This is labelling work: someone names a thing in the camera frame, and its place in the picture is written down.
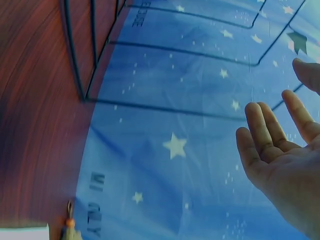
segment star print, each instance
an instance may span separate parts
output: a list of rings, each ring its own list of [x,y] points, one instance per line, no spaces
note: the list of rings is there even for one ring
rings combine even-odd
[[[257,34],[255,34],[254,36],[251,36],[251,38],[258,44],[262,43],[262,40],[257,36]]]
[[[220,31],[220,33],[222,33],[225,38],[231,38],[231,39],[234,38],[234,35],[228,32],[227,30]]]
[[[293,10],[291,7],[283,6],[282,8],[283,8],[285,14],[292,14],[292,15],[294,14],[295,10]]]
[[[170,160],[175,156],[186,157],[184,146],[187,143],[187,139],[178,139],[174,133],[171,135],[171,140],[163,143],[163,146],[170,150]]]
[[[179,11],[179,12],[185,12],[185,8],[182,7],[181,5],[177,6],[176,9]]]
[[[227,70],[221,69],[221,71],[220,71],[220,76],[221,76],[223,79],[229,77]]]
[[[142,192],[135,192],[132,200],[135,201],[136,204],[142,202],[144,200]]]
[[[240,106],[239,106],[239,102],[238,101],[235,101],[235,100],[233,100],[232,99],[232,108],[235,110],[235,111],[237,111],[239,108],[240,108]]]
[[[267,18],[267,14],[263,10],[261,10],[260,14],[262,17]]]
[[[290,40],[288,43],[288,48],[292,51],[295,52],[295,42]]]

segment hand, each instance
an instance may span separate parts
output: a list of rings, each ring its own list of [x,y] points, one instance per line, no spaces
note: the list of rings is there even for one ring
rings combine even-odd
[[[320,93],[320,64],[295,59],[293,68],[304,85]],[[274,113],[259,102],[245,107],[249,130],[241,127],[236,131],[238,151],[249,180],[291,225],[318,240],[320,124],[292,91],[285,90],[282,98],[307,146],[288,141]]]

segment wooden surface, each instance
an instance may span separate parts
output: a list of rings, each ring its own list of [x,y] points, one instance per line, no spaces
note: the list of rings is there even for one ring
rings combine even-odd
[[[95,1],[98,53],[114,1]],[[75,196],[94,107],[79,102],[63,6],[59,0],[0,0],[0,227],[49,223],[52,240],[60,238],[67,201]],[[70,9],[87,86],[93,69],[90,2],[70,0]]]

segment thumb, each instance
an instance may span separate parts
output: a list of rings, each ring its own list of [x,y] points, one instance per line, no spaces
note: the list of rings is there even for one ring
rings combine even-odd
[[[299,81],[320,95],[320,64],[306,63],[296,58],[293,60],[292,66]]]

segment blue tent fabric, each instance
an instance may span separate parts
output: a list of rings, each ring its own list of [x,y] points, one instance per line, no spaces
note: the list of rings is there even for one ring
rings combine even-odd
[[[274,107],[299,86],[294,58],[320,62],[320,2],[127,7],[98,97],[216,117],[96,104],[76,190],[83,239],[306,239],[246,178],[235,132],[247,125],[247,103]],[[320,97],[306,87],[296,93],[319,121]],[[304,146],[285,105],[274,112]]]

